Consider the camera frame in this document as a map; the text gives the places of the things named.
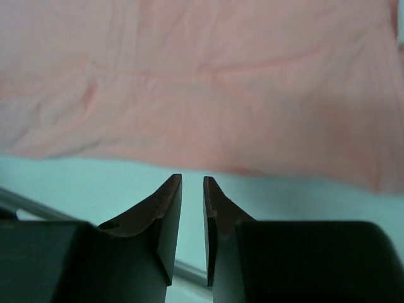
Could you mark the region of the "pink t shirt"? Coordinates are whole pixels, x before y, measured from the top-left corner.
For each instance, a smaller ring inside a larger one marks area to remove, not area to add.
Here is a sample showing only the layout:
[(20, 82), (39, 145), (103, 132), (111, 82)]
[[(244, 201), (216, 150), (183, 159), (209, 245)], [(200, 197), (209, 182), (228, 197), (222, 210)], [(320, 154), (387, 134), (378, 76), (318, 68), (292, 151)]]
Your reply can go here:
[(396, 1), (2, 1), (1, 153), (403, 192)]

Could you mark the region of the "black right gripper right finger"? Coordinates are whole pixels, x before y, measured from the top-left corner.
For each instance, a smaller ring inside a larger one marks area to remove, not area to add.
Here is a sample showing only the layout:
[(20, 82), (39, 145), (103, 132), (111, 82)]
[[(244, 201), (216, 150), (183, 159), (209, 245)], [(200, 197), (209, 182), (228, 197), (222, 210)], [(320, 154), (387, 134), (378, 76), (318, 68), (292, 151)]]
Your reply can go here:
[(257, 221), (203, 180), (215, 302), (402, 302), (403, 266), (371, 222)]

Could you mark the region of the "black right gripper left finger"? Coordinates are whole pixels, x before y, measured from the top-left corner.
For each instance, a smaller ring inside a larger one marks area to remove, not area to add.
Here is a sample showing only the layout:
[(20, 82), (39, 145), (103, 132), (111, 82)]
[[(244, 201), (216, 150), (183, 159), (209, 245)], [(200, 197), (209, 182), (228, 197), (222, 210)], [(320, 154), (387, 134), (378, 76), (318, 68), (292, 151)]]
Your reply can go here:
[(172, 284), (182, 177), (100, 224), (1, 190), (2, 302), (163, 302)]

